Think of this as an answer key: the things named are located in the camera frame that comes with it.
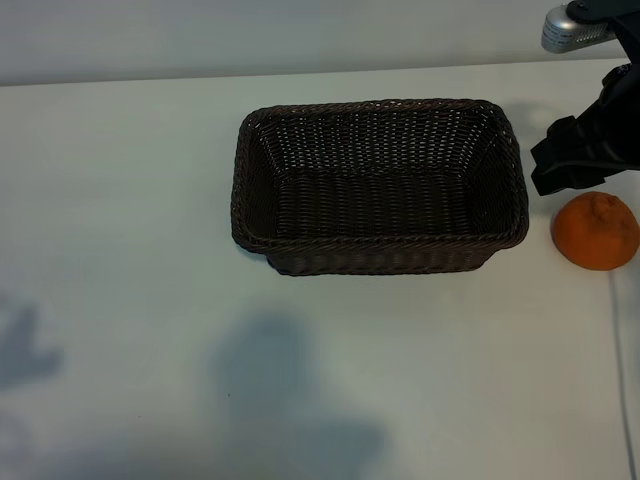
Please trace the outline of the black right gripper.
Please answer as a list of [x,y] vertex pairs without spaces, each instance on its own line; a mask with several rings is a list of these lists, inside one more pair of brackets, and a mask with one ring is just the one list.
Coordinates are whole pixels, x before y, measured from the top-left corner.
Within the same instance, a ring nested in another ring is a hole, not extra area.
[[552,123],[531,153],[532,181],[540,196],[592,188],[620,172],[638,171],[639,65],[611,70],[598,99],[578,118]]

